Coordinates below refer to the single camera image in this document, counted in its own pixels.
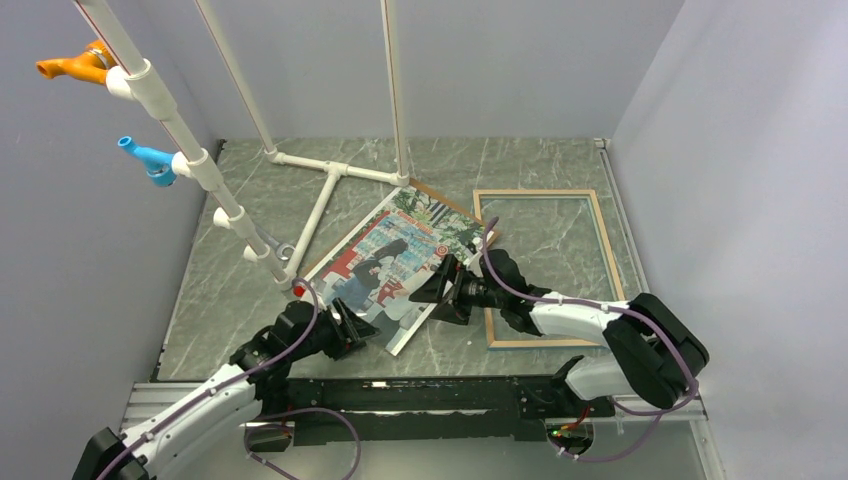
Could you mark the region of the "colourful photo poster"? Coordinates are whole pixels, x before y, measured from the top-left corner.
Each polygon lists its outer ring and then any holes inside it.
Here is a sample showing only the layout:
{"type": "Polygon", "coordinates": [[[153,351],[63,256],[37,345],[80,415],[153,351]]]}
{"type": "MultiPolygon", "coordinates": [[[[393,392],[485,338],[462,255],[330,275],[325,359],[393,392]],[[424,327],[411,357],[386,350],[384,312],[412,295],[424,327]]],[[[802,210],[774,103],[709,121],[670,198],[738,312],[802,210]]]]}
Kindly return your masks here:
{"type": "Polygon", "coordinates": [[[407,243],[397,239],[379,248],[371,257],[354,264],[352,275],[326,281],[309,280],[322,299],[341,299],[352,311],[380,329],[374,342],[393,356],[398,355],[429,316],[432,304],[409,300],[410,294],[423,285],[442,262],[443,256],[431,255],[412,272],[395,269],[407,243]]]}

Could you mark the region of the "wooden picture frame with glass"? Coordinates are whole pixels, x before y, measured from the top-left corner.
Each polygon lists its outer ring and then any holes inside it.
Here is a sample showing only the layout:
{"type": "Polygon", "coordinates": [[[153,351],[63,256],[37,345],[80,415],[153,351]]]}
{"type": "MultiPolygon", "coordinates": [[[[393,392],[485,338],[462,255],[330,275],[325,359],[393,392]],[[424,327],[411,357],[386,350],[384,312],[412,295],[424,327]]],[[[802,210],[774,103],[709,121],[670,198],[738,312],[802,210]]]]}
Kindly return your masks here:
{"type": "Polygon", "coordinates": [[[592,189],[478,189],[474,213],[497,216],[494,243],[532,284],[596,301],[625,300],[617,260],[592,189]]]}

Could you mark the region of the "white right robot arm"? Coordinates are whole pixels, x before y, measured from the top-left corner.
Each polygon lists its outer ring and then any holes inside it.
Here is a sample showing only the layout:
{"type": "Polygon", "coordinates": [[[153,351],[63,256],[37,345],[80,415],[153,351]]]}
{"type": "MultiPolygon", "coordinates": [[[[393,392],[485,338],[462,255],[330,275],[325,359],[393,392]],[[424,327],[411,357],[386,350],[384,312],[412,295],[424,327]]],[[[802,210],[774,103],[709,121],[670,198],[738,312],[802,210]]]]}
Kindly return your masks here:
{"type": "Polygon", "coordinates": [[[576,355],[550,378],[552,403],[574,415],[597,399],[635,394],[659,412],[695,396],[696,376],[709,362],[700,340],[655,295],[601,302],[565,296],[528,283],[502,249],[489,250],[474,272],[447,256],[410,298],[433,305],[432,318],[455,324],[473,308],[500,312],[514,330],[537,337],[563,335],[605,349],[576,355]]]}

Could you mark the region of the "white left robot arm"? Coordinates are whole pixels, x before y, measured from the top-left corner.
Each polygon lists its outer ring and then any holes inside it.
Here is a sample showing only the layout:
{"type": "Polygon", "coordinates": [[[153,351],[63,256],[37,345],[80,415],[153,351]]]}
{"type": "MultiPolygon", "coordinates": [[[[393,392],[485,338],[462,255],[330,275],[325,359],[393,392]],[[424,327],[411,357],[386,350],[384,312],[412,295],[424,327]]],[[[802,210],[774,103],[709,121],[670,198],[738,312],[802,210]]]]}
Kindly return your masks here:
{"type": "Polygon", "coordinates": [[[208,380],[159,414],[124,430],[106,427],[87,442],[76,479],[173,479],[219,438],[287,406],[293,363],[322,353],[339,360],[379,329],[342,301],[327,307],[293,301],[208,380]]]}

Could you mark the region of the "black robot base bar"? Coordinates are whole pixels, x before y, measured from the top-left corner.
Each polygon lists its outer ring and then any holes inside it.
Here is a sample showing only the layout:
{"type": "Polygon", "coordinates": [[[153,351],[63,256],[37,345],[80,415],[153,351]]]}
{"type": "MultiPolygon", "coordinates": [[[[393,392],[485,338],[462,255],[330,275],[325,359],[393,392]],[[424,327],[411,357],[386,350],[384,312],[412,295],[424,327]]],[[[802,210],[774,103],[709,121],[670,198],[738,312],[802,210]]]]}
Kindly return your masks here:
{"type": "Polygon", "coordinates": [[[568,398],[549,377],[290,379],[263,417],[323,407],[341,413],[364,441],[509,437],[543,441],[548,426],[611,418],[610,400],[568,398]]]}

